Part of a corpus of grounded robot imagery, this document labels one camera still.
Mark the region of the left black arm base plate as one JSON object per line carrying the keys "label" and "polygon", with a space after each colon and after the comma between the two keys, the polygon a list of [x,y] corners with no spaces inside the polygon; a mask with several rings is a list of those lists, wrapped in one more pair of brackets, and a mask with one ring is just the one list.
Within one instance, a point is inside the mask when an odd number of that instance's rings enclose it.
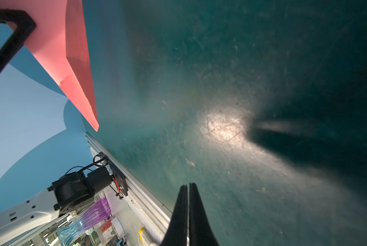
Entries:
{"label": "left black arm base plate", "polygon": [[102,152],[99,152],[98,155],[101,159],[104,159],[102,163],[104,163],[105,166],[108,166],[108,169],[112,171],[112,180],[116,186],[116,191],[119,193],[119,196],[128,196],[127,178],[124,173]]}

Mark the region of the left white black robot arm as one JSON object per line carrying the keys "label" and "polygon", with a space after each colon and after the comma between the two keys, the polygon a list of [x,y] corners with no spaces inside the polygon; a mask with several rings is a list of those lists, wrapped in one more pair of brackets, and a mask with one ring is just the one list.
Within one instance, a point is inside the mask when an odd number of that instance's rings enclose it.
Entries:
{"label": "left white black robot arm", "polygon": [[[0,49],[0,73],[37,27],[23,10],[0,9],[0,23],[9,22],[15,23],[16,29]],[[87,204],[111,180],[106,168],[88,176],[83,171],[69,173],[32,198],[1,212],[0,246]]]}

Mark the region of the purple clear glass vase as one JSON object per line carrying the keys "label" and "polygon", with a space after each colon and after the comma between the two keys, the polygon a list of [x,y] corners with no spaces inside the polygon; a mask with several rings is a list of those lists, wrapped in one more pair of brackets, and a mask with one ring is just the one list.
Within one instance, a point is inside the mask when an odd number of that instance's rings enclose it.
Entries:
{"label": "purple clear glass vase", "polygon": [[98,200],[72,224],[57,230],[60,244],[69,246],[78,236],[107,219],[110,214],[108,200],[106,198]]}

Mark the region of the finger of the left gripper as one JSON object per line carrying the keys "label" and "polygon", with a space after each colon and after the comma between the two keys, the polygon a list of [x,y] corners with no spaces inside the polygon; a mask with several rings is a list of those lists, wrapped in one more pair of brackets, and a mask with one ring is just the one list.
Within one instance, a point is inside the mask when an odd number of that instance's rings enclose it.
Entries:
{"label": "finger of the left gripper", "polygon": [[0,73],[36,29],[35,21],[23,10],[0,9],[0,24],[14,23],[15,30],[0,48]]}

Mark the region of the pink square paper sheet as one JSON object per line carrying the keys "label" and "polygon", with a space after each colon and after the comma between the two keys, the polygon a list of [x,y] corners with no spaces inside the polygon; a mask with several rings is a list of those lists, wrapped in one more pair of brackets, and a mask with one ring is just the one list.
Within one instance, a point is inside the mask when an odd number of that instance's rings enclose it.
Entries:
{"label": "pink square paper sheet", "polygon": [[95,131],[99,129],[82,1],[0,1],[36,29],[25,46]]}

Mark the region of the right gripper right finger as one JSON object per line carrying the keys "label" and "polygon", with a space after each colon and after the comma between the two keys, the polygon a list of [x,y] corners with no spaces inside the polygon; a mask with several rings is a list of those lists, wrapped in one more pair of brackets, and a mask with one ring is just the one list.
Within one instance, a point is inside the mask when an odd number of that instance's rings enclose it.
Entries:
{"label": "right gripper right finger", "polygon": [[189,241],[190,246],[218,246],[210,227],[198,187],[189,187]]}

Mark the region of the aluminium front rail base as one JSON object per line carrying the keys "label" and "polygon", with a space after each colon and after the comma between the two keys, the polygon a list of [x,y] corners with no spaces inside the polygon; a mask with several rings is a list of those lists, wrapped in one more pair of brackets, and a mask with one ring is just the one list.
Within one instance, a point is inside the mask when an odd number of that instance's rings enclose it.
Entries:
{"label": "aluminium front rail base", "polygon": [[119,200],[110,187],[104,189],[112,214],[119,220],[130,246],[141,246],[139,230],[145,228],[150,240],[161,245],[167,232],[172,212],[142,185],[113,155],[107,151],[90,133],[86,138],[92,153],[104,154],[110,166],[119,170],[125,177],[128,195]]}

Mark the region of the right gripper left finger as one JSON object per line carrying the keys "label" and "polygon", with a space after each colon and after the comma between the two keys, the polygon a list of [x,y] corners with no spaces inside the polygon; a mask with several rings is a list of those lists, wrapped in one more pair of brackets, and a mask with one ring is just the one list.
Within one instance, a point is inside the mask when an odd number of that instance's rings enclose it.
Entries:
{"label": "right gripper left finger", "polygon": [[180,187],[172,217],[161,246],[186,246],[188,221],[188,188]]}

